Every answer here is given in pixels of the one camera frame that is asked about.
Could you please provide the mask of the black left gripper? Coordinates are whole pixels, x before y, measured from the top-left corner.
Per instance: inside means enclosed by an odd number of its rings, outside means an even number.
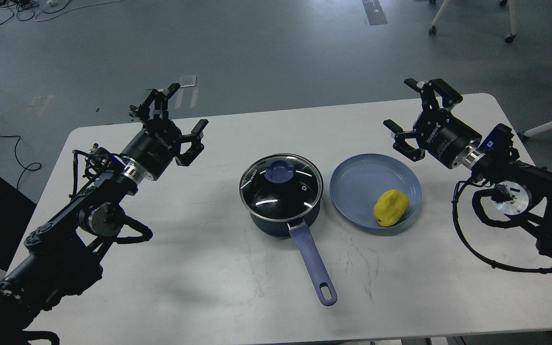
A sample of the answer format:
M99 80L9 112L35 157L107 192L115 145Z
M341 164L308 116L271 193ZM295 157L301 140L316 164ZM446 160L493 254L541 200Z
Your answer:
M129 106L129 116L144 126L121 151L121 157L140 164L152 181L161 177L174 157L178 166L188 167L205 148L202 138L207 119L200 119L188 135L182 135L169 120L169 100L180 87L180 83L172 83L167 88L152 88L140 105Z

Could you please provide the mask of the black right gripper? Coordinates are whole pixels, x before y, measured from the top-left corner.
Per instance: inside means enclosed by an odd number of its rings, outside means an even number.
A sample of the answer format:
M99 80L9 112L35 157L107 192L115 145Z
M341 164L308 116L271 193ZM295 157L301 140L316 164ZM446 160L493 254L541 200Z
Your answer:
M404 131L393 120L383 121L393 134L393 149L412 161L424 159L427 151L449 170L460 166L482 139L480 133L449 112L463 101L462 94L443 79L405 79L404 83L420 94L422 112L412 131ZM410 146L407 139L416 139L419 147Z

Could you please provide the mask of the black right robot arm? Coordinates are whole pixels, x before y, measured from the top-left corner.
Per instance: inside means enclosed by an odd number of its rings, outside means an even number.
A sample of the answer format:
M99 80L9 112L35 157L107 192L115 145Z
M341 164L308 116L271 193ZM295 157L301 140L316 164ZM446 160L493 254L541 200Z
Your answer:
M412 127L403 130L393 120L383 124L393 133L393 148L412 161L429 153L450 170L464 166L471 175L454 188L452 218L461 242L493 269L509 272L552 274L550 268L520 268L492 260L469 245L460 227L458 204L465 188L473 185L472 209L477 218L495 229L520 228L535 238L539 254L552 259L552 172L524 163L514 146L513 130L496 125L485 138L457 119L451 110L463 100L442 79L405 85L420 94L422 111Z

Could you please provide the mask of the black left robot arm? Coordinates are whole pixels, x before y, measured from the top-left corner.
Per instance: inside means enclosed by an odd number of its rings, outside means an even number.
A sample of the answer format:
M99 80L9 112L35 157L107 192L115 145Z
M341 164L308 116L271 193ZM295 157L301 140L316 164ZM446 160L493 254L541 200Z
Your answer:
M74 151L85 158L88 178L83 188L74 186L70 202L24 241L29 255L0 280L0 345L29 345L48 341L58 345L51 331L30 331L41 312L52 310L65 296L79 296L103 277L101 260L113 244L138 244L151 240L153 232L125 214L120 202L135 195L144 180L156 181L172 162L189 166L204 150L201 119L184 135L169 118L168 104L180 83L151 89L129 115L141 130L119 154L94 146Z

